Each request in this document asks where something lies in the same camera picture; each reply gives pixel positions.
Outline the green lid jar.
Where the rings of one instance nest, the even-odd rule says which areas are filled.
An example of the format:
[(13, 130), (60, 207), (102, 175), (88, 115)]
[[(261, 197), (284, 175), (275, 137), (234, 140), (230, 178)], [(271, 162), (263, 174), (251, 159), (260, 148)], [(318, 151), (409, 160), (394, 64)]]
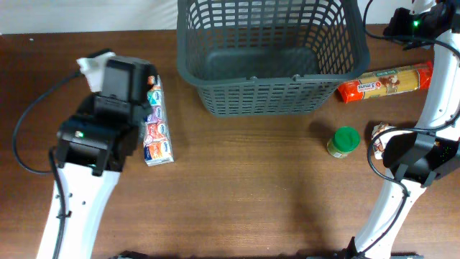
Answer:
[(345, 158), (360, 143), (360, 135), (353, 127), (340, 127), (328, 141), (326, 149), (335, 158)]

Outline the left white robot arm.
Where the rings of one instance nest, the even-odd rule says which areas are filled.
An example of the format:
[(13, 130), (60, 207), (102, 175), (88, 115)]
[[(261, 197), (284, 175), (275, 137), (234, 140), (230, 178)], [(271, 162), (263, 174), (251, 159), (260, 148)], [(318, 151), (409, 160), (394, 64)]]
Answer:
[(38, 258), (91, 257), (105, 206), (151, 111), (151, 62), (107, 52), (78, 64), (91, 94), (60, 125), (48, 153), (53, 197)]

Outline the grey plastic shopping basket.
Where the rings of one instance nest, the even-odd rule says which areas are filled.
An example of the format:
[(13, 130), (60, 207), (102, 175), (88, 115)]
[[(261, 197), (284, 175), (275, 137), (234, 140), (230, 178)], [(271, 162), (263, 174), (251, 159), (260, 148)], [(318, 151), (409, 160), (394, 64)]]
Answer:
[(305, 114), (367, 69), (356, 0), (179, 0), (178, 72), (217, 117)]

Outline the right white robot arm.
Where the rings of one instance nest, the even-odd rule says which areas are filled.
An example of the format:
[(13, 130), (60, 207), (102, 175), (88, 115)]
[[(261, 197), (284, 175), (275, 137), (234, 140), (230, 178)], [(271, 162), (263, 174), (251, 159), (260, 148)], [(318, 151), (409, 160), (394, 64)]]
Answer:
[(459, 2), (414, 1), (399, 8), (381, 39), (407, 49), (433, 46), (433, 75), (414, 128), (393, 127), (383, 153), (384, 185), (367, 223), (339, 258), (390, 258), (411, 207), (434, 182), (459, 168)]

